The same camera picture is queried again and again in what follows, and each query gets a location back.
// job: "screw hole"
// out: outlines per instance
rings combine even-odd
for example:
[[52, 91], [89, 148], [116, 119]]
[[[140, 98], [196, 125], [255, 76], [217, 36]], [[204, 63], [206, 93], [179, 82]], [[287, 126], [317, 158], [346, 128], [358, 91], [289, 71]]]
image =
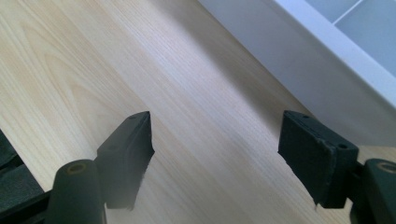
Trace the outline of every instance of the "screw hole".
[[83, 172], [87, 168], [87, 165], [83, 162], [73, 164], [67, 168], [67, 173], [69, 175], [76, 175]]
[[347, 146], [344, 145], [344, 144], [338, 144], [338, 146], [339, 146], [340, 148], [343, 148], [343, 149], [346, 149], [346, 148], [347, 148]]
[[391, 163], [380, 162], [377, 166], [379, 169], [383, 171], [386, 171], [391, 174], [396, 174], [396, 166]]

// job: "black plastic part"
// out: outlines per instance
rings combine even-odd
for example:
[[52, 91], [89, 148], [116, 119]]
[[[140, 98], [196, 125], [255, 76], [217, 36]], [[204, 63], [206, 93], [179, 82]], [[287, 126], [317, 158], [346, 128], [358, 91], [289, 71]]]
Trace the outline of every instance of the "black plastic part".
[[370, 210], [366, 192], [361, 182], [363, 165], [357, 162], [355, 170], [346, 175], [347, 197], [353, 202], [357, 210]]
[[97, 153], [95, 163], [107, 208], [133, 209], [143, 175], [154, 155], [149, 112], [126, 119]]
[[30, 223], [41, 224], [44, 223], [46, 210], [50, 201], [50, 191], [40, 194], [33, 199], [18, 204], [7, 211], [0, 214], [0, 223], [2, 224], [17, 224]]
[[361, 175], [376, 223], [396, 223], [396, 163], [371, 159]]
[[285, 111], [278, 149], [316, 204], [345, 206], [346, 176], [359, 153], [355, 145], [307, 115]]
[[0, 171], [8, 166], [23, 164], [14, 147], [9, 143], [6, 136], [0, 130]]
[[44, 192], [25, 164], [4, 170], [7, 171], [0, 174], [0, 212]]
[[360, 209], [356, 204], [352, 205], [349, 214], [351, 224], [376, 224], [371, 210]]
[[45, 223], [106, 223], [99, 177], [93, 161], [72, 161], [58, 170]]

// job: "wooden floor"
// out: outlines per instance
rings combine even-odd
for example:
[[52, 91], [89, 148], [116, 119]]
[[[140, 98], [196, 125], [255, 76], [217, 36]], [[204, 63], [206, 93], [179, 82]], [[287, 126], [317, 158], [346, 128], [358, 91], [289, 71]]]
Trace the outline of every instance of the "wooden floor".
[[0, 128], [44, 190], [151, 112], [156, 154], [109, 223], [348, 223], [277, 154], [283, 110], [308, 112], [196, 1], [2, 1], [0, 73]]

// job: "white cabinet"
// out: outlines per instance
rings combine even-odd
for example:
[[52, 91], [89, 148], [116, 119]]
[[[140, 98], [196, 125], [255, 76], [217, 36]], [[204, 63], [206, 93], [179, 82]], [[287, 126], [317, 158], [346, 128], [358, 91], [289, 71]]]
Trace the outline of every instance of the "white cabinet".
[[199, 0], [319, 120], [396, 146], [395, 0]]

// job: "black rubber pad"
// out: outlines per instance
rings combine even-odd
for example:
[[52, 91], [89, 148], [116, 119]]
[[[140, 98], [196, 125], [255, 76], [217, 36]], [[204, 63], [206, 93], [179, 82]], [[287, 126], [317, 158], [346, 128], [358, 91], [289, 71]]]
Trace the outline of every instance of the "black rubber pad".
[[278, 149], [315, 204], [344, 207], [345, 178], [356, 166], [359, 153], [355, 145], [315, 119], [285, 111]]
[[126, 119], [98, 148], [102, 195], [107, 208], [131, 208], [154, 154], [149, 112]]

